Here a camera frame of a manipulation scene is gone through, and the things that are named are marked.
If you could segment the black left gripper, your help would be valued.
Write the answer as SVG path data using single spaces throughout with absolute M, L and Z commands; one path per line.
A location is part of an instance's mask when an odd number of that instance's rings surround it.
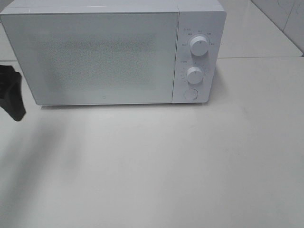
M 13 66 L 0 66 L 0 106 L 16 122 L 26 114 L 21 96 L 21 74 Z

